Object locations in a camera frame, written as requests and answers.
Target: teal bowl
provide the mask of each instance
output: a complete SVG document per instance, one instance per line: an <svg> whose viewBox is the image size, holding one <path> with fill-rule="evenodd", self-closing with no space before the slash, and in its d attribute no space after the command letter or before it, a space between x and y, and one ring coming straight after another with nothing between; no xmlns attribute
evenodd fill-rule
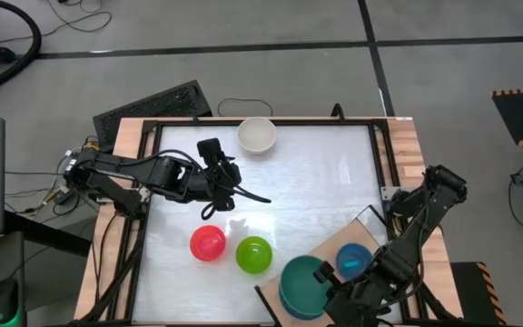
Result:
<svg viewBox="0 0 523 327"><path fill-rule="evenodd" d="M314 278L313 273L321 263L316 257L303 255L292 259L281 272L281 305L295 318L313 320L324 314L331 283L319 283Z"/></svg>

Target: green light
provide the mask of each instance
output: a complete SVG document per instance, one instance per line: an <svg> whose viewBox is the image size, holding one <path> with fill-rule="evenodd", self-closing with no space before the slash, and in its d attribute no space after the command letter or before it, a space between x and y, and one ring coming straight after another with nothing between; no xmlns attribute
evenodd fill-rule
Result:
<svg viewBox="0 0 523 327"><path fill-rule="evenodd" d="M21 318L21 310L19 310L19 308L17 308L17 312L15 313L15 317L12 320L10 320L9 322L0 323L0 326L1 327L11 327L11 326L14 326L14 325L16 325L19 322L19 318Z"/></svg>

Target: black keyboard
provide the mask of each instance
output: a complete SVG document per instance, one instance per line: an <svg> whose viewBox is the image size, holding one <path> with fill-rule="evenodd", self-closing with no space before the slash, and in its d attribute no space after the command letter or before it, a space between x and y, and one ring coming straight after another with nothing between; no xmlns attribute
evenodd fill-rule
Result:
<svg viewBox="0 0 523 327"><path fill-rule="evenodd" d="M94 128L103 151L110 151L116 142L120 120L125 117L183 117L211 115L197 81L181 84L142 100L99 114L93 118Z"/></svg>

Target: red bowl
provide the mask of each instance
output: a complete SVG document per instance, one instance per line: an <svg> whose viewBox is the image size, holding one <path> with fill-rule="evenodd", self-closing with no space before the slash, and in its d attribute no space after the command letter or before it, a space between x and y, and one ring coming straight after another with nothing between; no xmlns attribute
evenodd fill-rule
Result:
<svg viewBox="0 0 523 327"><path fill-rule="evenodd" d="M225 235L215 226L200 227L191 236L191 253L201 261L212 261L225 251Z"/></svg>

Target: green bowl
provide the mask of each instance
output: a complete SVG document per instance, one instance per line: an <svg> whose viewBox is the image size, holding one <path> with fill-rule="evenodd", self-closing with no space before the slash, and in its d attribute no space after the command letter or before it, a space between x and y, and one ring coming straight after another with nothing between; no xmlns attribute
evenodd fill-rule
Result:
<svg viewBox="0 0 523 327"><path fill-rule="evenodd" d="M246 237L237 246L235 260L246 273L261 273L270 266L271 247L259 236Z"/></svg>
<svg viewBox="0 0 523 327"><path fill-rule="evenodd" d="M324 313L331 283L319 283L314 278L313 273L321 263L316 257L303 255L292 259L281 272L281 305L298 319L312 320Z"/></svg>

